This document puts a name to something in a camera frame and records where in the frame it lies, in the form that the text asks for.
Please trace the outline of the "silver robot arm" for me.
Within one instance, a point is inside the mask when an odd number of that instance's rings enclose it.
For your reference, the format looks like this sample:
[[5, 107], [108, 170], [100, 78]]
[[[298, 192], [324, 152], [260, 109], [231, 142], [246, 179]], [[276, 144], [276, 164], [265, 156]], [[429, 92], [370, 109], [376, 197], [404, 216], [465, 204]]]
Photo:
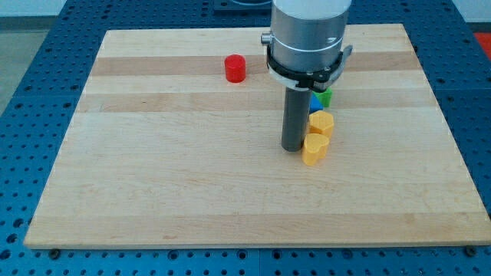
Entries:
[[351, 0], [274, 0], [270, 31], [261, 35], [269, 73], [287, 88], [325, 92], [353, 47], [342, 46]]

